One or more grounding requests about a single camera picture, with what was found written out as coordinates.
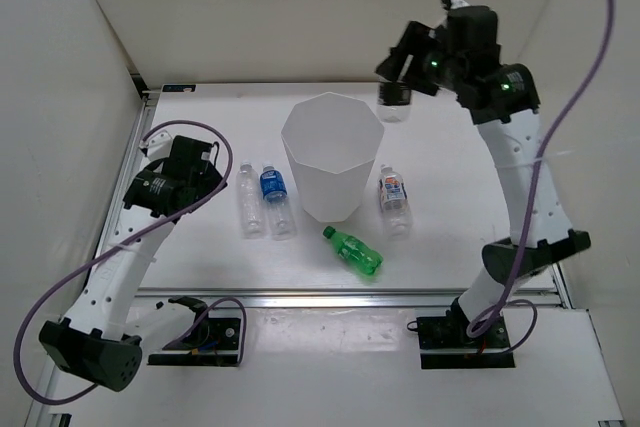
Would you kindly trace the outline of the black label plastic bottle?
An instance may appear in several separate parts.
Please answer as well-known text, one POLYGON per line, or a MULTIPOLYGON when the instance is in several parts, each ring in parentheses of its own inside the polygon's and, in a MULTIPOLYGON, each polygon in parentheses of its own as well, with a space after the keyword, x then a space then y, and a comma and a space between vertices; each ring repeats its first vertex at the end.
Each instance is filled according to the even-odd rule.
POLYGON ((377 115, 382 122, 400 123, 409 118, 411 90, 399 82, 378 83, 377 115))

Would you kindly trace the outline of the clear unlabeled plastic bottle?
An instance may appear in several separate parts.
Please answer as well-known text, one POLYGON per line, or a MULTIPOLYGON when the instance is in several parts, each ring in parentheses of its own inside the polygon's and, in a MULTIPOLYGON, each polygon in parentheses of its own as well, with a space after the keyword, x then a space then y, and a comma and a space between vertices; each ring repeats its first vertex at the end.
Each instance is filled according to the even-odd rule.
POLYGON ((240 225, 243 235, 249 239, 264 235, 264 216, 259 177, 250 161, 240 164, 236 176, 240 225))

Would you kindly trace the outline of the blue label plastic bottle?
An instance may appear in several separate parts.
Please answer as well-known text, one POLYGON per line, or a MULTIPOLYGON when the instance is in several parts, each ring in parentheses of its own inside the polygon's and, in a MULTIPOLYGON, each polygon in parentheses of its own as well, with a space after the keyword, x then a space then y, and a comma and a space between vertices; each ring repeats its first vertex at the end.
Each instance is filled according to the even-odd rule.
POLYGON ((294 237, 296 226, 281 172, 272 162, 265 162, 259 182, 272 237, 275 240, 294 237))

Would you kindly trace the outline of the white orange label bottle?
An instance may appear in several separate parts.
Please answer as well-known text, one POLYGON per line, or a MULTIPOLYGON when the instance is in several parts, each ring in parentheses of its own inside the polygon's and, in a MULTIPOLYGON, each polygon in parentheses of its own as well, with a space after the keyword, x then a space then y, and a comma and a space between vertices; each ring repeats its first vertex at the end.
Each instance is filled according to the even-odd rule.
POLYGON ((377 185, 385 235, 393 240, 407 238, 413 218, 404 178, 390 165, 382 164, 377 185))

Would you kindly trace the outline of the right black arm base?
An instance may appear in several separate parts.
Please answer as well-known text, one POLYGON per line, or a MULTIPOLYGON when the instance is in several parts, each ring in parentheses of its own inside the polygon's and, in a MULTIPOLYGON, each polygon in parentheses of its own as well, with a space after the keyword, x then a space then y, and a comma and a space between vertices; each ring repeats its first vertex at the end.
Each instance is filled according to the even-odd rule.
POLYGON ((417 317, 407 330, 418 336, 422 370, 512 369, 514 356, 504 318, 469 339, 446 317, 417 317))

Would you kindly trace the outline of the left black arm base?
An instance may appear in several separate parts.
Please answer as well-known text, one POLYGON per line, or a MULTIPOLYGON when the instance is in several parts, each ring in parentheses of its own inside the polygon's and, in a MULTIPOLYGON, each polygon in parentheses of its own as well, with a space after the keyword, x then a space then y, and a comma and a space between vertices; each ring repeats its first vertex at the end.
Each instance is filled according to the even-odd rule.
POLYGON ((180 305, 193 314, 193 329, 181 334, 158 353, 148 356, 149 366, 165 367, 239 367, 244 359, 248 315, 236 297, 222 297, 212 304, 203 300, 176 296, 169 304, 180 305), (212 317, 223 304, 232 304, 239 317, 212 317))

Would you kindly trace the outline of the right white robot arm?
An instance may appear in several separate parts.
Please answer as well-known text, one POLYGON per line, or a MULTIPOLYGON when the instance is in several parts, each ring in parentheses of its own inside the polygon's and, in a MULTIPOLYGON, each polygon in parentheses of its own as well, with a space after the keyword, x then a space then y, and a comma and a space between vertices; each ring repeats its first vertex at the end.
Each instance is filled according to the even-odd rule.
POLYGON ((448 11, 436 27, 409 22, 376 67, 379 102, 408 105, 413 93, 453 93, 468 110, 496 169, 509 216, 507 238, 483 247, 483 268, 447 313, 449 334, 470 347, 497 321, 512 291, 591 246, 565 213, 540 135, 531 71, 501 60, 498 16, 487 6, 448 11))

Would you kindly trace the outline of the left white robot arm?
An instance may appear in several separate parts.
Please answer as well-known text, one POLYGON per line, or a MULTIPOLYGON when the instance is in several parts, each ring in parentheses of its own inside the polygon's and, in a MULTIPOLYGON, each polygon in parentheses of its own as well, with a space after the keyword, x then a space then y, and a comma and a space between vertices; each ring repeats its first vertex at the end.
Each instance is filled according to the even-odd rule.
POLYGON ((133 380, 143 336, 126 324, 156 252, 177 222, 226 186, 213 143, 155 129, 140 150, 146 165, 132 179, 109 248, 94 263, 83 292, 59 321, 46 322, 39 341, 61 371, 115 392, 133 380))

